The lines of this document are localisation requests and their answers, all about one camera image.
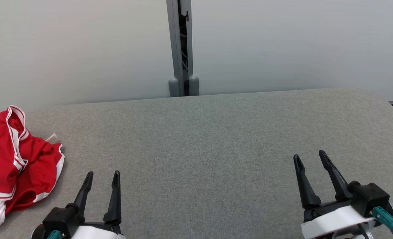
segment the red and white shirt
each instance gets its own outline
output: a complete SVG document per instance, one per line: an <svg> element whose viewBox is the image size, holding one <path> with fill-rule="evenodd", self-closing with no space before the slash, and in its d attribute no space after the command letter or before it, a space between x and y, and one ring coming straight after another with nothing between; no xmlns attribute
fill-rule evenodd
<svg viewBox="0 0 393 239"><path fill-rule="evenodd" d="M49 195L63 167L61 146L33 137L20 108L0 113L0 224Z"/></svg>

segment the clothing tag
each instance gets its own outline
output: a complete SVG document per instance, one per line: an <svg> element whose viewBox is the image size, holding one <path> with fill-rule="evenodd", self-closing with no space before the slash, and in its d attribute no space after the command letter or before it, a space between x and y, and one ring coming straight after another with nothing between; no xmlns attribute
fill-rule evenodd
<svg viewBox="0 0 393 239"><path fill-rule="evenodd" d="M57 138L58 138L58 136L56 136L55 134L52 134L52 136L49 137L49 139L46 139L46 142L49 142L52 144L57 140Z"/></svg>

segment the gray partition foot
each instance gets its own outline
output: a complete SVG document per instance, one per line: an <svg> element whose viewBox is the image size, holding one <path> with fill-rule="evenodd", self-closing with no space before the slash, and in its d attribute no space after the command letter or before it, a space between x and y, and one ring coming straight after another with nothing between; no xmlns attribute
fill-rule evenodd
<svg viewBox="0 0 393 239"><path fill-rule="evenodd" d="M179 97L180 96L180 85L176 78L171 78L168 80L168 87L170 90L170 97Z"/></svg>
<svg viewBox="0 0 393 239"><path fill-rule="evenodd" d="M189 77L189 96L199 95L199 78L197 76Z"/></svg>

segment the teal connector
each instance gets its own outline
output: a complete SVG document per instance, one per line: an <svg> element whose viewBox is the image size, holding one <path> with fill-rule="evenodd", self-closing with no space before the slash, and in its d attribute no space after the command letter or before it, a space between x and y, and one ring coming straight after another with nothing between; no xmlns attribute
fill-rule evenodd
<svg viewBox="0 0 393 239"><path fill-rule="evenodd" d="M62 239L62 233L58 230L54 230L47 239Z"/></svg>
<svg viewBox="0 0 393 239"><path fill-rule="evenodd" d="M393 216L391 216L385 209L382 207L375 207L373 209L373 217L378 222L381 222L389 228L393 234Z"/></svg>

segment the white partition panel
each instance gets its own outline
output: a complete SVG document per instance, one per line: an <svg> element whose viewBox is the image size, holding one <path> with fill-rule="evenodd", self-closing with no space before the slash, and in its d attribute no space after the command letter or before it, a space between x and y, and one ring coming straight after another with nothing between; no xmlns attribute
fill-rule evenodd
<svg viewBox="0 0 393 239"><path fill-rule="evenodd" d="M200 94L324 87L393 100L393 0L192 0Z"/></svg>
<svg viewBox="0 0 393 239"><path fill-rule="evenodd" d="M165 0L0 0L0 111L168 97Z"/></svg>

